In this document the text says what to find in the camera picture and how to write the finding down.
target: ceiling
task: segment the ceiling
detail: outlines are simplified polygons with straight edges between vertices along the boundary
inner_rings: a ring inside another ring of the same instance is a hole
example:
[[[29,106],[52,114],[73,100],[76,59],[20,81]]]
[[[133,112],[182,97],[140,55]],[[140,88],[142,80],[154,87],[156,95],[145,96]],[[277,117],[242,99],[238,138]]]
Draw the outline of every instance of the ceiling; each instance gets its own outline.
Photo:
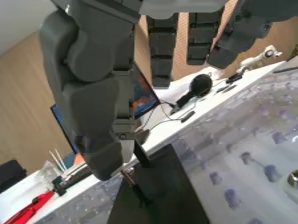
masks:
[[[0,54],[39,29],[53,10],[49,0],[0,0]]]

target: gray robot arm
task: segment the gray robot arm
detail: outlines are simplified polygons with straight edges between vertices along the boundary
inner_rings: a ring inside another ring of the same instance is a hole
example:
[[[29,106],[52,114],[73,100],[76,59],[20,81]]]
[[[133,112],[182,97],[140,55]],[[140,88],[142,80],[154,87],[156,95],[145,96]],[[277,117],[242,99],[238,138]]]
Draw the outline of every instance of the gray robot arm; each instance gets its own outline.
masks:
[[[55,3],[57,11],[40,31],[47,78],[72,142],[94,175],[106,180],[122,165],[122,148],[132,151],[134,143],[132,72],[138,9],[113,1]]]
[[[52,1],[57,11],[40,31],[47,78],[72,142],[101,180],[133,151],[133,30],[140,14],[148,15],[153,84],[165,88],[178,12],[190,12],[188,63],[208,61],[218,68],[266,36],[271,22],[298,12],[295,0],[239,0],[210,52],[226,0]]]

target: monitor screen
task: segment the monitor screen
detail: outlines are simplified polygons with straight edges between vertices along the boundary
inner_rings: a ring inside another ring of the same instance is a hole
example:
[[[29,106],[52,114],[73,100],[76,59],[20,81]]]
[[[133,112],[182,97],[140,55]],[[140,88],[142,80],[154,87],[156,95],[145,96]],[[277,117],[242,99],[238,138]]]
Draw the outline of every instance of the monitor screen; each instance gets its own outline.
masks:
[[[134,79],[133,109],[134,109],[134,119],[138,119],[148,111],[150,111],[160,105],[160,100],[136,64],[134,64],[133,79]]]
[[[160,105],[160,100],[136,64],[134,64],[133,86],[134,86],[134,102],[133,102],[134,119],[138,119],[146,112],[153,110]],[[72,150],[74,153],[77,153],[78,150],[76,148],[76,145],[72,144],[64,129],[64,118],[56,104],[51,107],[51,110],[59,122],[59,125],[62,129],[62,133],[69,142]]]

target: wooden panel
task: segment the wooden panel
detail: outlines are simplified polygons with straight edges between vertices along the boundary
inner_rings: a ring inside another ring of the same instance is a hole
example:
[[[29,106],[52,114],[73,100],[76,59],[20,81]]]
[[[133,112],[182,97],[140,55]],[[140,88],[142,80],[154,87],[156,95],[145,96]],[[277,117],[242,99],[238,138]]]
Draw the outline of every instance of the wooden panel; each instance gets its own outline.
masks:
[[[0,57],[0,163],[15,158],[29,173],[51,160],[49,150],[70,152],[52,105],[35,34]]]

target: table surface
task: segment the table surface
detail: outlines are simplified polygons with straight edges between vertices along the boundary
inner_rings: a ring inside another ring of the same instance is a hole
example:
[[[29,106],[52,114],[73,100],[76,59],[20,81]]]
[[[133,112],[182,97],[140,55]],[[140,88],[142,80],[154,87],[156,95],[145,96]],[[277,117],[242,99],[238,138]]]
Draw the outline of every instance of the table surface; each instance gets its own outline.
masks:
[[[170,121],[165,122],[164,124],[158,125],[154,130],[152,131],[149,138],[142,145],[146,152],[150,154],[157,151],[164,145],[169,144],[169,139],[176,136],[178,132],[181,132],[192,123],[198,120],[208,112],[210,112],[218,105],[221,105],[233,95],[235,95],[239,91],[242,91],[247,86],[250,86],[259,78],[262,78],[277,66],[279,66],[283,62],[273,64],[270,66],[266,66],[261,69],[253,70],[247,72],[243,76],[243,79],[239,80],[235,84],[235,88],[231,89],[225,94],[217,94],[214,95],[218,88],[225,86],[225,83],[219,83],[221,81],[215,81],[214,85],[217,85],[209,95],[205,97],[206,99],[204,101],[198,101],[196,108],[193,109],[196,111],[196,114],[193,117],[185,122],[181,123],[180,121]],[[165,90],[157,90],[157,95],[160,99],[166,101],[176,101],[180,96],[185,93],[188,90],[189,83],[192,79],[198,74],[206,74],[209,71],[211,71],[211,68],[206,68],[198,73],[194,73],[181,79],[180,81],[173,82],[170,88],[168,91]],[[193,108],[194,101],[189,102],[189,104],[178,111],[172,118],[180,117],[186,111],[189,111]],[[165,115],[160,109],[154,111],[154,115],[150,119],[150,122],[148,124],[148,127],[150,128],[157,122],[162,120],[168,120],[165,118]],[[19,198],[17,201],[13,202],[13,205],[9,206],[13,207],[12,209],[8,209],[4,207],[4,204],[11,199],[11,196],[13,192],[20,191],[21,188],[24,188],[24,185],[31,185],[31,181],[33,180],[29,176],[25,180],[23,180],[19,184],[16,184],[8,191],[5,191],[0,195],[0,209],[1,213],[5,213],[5,215],[0,215],[0,221],[5,221],[15,213],[19,211],[32,200],[32,196]],[[68,189],[66,194],[62,197],[59,197],[57,195],[53,196],[53,198],[49,200],[49,202],[45,204],[45,206],[40,209],[37,214],[33,216],[33,218],[29,220],[28,223],[37,222],[43,217],[45,217],[48,214],[51,214],[57,208],[60,208],[66,202],[69,202],[73,198],[76,198],[77,195],[80,195],[86,189],[89,189],[92,186],[94,186],[100,180],[92,175],[88,178],[85,178],[81,182],[78,182],[73,187]],[[40,193],[44,193],[44,189],[40,188],[36,190],[36,196]]]

